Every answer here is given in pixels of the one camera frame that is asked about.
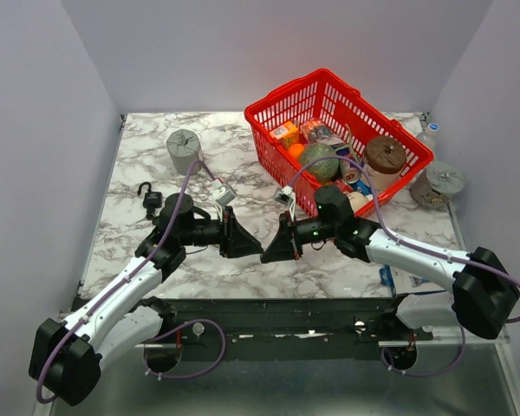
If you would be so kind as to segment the black headed key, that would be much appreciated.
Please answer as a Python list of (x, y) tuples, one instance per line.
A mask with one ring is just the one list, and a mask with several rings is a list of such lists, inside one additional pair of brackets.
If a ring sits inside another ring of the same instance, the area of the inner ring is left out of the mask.
[(147, 208), (146, 209), (146, 219), (148, 221), (153, 221), (155, 218), (156, 218), (155, 209), (154, 208)]

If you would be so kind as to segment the black padlock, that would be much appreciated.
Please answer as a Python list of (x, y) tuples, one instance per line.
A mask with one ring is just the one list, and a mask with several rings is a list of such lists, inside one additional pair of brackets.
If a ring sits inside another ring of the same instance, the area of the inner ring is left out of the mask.
[(142, 206), (147, 210), (155, 210), (162, 206), (163, 196), (161, 192), (153, 191), (150, 182), (142, 182), (138, 188), (138, 195), (144, 194)]

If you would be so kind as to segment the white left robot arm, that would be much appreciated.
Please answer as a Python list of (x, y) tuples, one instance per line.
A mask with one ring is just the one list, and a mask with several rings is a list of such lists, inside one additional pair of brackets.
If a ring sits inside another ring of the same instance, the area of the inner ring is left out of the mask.
[(42, 391), (71, 406), (84, 401), (103, 370), (143, 340), (168, 341), (175, 322), (140, 300), (164, 282), (185, 260), (188, 246), (219, 248), (223, 258), (262, 253), (261, 243), (236, 219), (231, 206), (218, 208), (217, 218), (187, 194), (170, 195), (154, 219), (152, 232), (139, 244), (129, 263), (91, 301), (57, 322), (51, 318), (36, 331), (29, 376)]

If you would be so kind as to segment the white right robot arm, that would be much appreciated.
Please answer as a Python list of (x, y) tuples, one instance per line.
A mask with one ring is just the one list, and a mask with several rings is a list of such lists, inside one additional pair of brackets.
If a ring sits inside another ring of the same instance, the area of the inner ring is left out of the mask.
[(452, 294), (452, 311), (462, 327), (480, 338), (497, 338), (520, 291), (493, 251), (447, 250), (401, 236), (356, 216), (348, 197), (334, 185), (319, 188), (315, 204), (314, 218), (296, 220), (289, 211), (280, 215), (262, 263), (297, 260), (305, 244), (332, 240), (346, 257), (389, 265), (437, 284)]

